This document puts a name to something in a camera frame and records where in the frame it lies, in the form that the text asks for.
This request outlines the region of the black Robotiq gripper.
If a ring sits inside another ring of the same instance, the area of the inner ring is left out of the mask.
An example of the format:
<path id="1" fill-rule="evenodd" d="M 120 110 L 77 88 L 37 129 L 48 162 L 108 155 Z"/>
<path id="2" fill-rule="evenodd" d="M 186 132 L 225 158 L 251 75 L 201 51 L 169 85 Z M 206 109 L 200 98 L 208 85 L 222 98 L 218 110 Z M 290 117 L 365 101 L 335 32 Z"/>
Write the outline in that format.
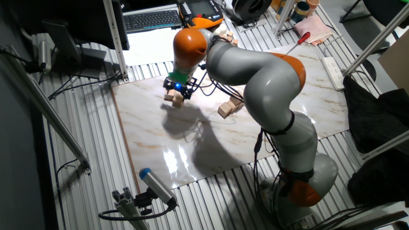
<path id="1" fill-rule="evenodd" d="M 165 78 L 163 87 L 166 91 L 170 90 L 178 91 L 182 93 L 184 100 L 190 100 L 194 92 L 194 86 L 196 85 L 196 82 L 197 82 L 196 78 L 191 78 L 191 80 L 189 80 L 185 85 L 183 85 L 179 82 L 174 82 L 169 80 L 168 78 Z"/>

